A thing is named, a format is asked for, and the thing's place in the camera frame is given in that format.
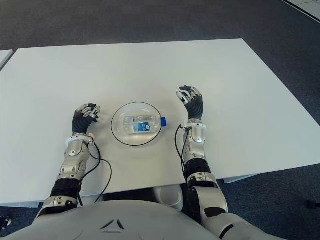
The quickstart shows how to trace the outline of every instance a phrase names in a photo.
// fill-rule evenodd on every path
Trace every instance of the white table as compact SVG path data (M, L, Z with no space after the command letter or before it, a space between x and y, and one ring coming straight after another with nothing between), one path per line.
M0 203L49 196L83 103L102 108L89 132L113 168L107 193L183 183L174 133L188 117L176 97L185 84L203 93L217 179L319 163L319 125L242 39L19 49L0 78ZM135 101L155 106L167 127L146 145L126 146L112 135L111 119ZM81 194L100 193L109 174L102 163Z
M7 60L14 53L12 50L1 50L0 51L0 70L3 68Z

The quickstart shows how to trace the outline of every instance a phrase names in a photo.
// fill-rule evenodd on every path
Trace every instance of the bottle label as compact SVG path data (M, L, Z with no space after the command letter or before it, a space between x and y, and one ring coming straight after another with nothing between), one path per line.
M133 124L133 131L136 132L149 132L150 126L148 122Z

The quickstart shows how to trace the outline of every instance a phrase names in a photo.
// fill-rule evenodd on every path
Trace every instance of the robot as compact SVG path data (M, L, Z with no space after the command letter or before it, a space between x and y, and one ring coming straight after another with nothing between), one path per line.
M72 136L67 139L65 159L47 198L33 224L7 237L24 240L280 240L264 233L238 215L228 205L205 153L205 128L202 122L203 96L195 88L182 86L177 97L188 111L183 127L183 149L179 154L187 183L188 214L155 202L112 200L78 207L81 183L90 157L92 122L97 122L100 107L85 104L72 121Z

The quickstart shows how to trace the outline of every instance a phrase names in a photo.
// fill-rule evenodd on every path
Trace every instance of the blue bottle cap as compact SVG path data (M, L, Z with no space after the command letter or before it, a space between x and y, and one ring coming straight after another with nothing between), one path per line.
M161 127L165 127L165 126L167 126L167 120L165 117L162 117L161 118Z

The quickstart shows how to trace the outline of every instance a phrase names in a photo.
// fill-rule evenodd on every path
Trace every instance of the white table leg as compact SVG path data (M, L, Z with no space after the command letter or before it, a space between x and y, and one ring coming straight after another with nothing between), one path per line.
M247 178L253 177L253 176L258 175L258 174L259 173L251 174L251 175L245 175L245 176L228 177L228 178L224 178L223 181L224 181L225 184L231 184L231 183L243 180L243 179L247 179Z
M39 201L25 201L25 202L15 202L15 203L3 203L0 207L12 207L12 208L34 208L39 207Z

